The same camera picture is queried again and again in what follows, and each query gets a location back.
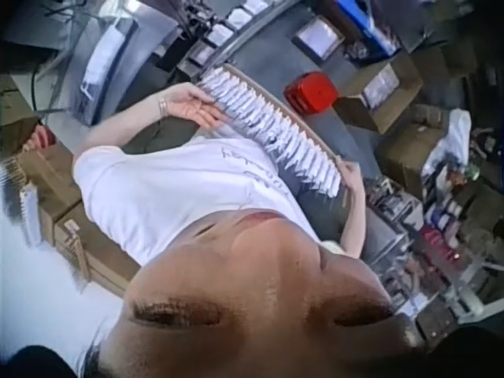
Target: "red object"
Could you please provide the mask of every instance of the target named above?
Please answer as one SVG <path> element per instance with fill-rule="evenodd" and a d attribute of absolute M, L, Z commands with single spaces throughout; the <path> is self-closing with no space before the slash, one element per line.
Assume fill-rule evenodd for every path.
<path fill-rule="evenodd" d="M 338 91 L 322 72 L 309 72 L 287 85 L 283 95 L 303 116 L 322 113 L 338 98 Z"/>
<path fill-rule="evenodd" d="M 432 247 L 431 250 L 425 250 L 425 256 L 430 258 L 430 254 L 438 254 L 444 261 L 449 263 L 453 268 L 456 268 L 458 271 L 461 270 L 459 254 L 456 250 L 450 248 L 447 243 L 444 241 L 443 235 L 438 230 L 425 225 L 421 229 L 421 234 L 424 236 L 425 241 Z"/>
<path fill-rule="evenodd" d="M 56 137 L 47 126 L 37 124 L 30 139 L 23 145 L 23 151 L 41 150 L 56 143 Z"/>

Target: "white t-shirt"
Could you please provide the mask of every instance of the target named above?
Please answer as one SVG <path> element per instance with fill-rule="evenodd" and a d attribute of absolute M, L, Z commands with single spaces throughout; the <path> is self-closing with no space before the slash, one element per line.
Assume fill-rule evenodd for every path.
<path fill-rule="evenodd" d="M 144 155 L 95 147 L 78 158 L 74 177 L 87 216 L 140 265 L 188 225 L 221 210 L 275 210 L 319 243 L 276 166 L 249 139 L 197 136 Z"/>

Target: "hand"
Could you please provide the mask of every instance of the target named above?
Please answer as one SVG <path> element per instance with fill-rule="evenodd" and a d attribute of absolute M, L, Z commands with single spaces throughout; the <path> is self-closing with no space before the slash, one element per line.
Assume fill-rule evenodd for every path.
<path fill-rule="evenodd" d="M 359 164 L 344 161 L 340 156 L 336 156 L 335 163 L 343 184 L 354 194 L 364 194 L 364 182 Z"/>
<path fill-rule="evenodd" d="M 215 100 L 191 83 L 176 84 L 159 92 L 164 117 L 175 116 L 192 120 L 203 128 L 215 128 L 226 116 L 215 105 Z"/>

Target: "bracelet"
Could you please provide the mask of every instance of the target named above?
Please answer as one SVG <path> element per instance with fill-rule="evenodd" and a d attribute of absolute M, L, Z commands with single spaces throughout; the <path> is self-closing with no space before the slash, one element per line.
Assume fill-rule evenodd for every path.
<path fill-rule="evenodd" d="M 159 105 L 159 113 L 161 114 L 161 118 L 169 116 L 168 103 L 166 102 L 165 98 L 160 98 L 157 104 Z"/>

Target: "red container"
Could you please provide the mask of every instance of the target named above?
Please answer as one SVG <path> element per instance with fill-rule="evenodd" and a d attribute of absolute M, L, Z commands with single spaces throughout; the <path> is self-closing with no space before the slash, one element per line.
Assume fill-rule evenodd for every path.
<path fill-rule="evenodd" d="M 338 98 L 338 91 L 322 72 L 309 72 L 287 85 L 283 95 L 302 116 L 322 113 Z"/>

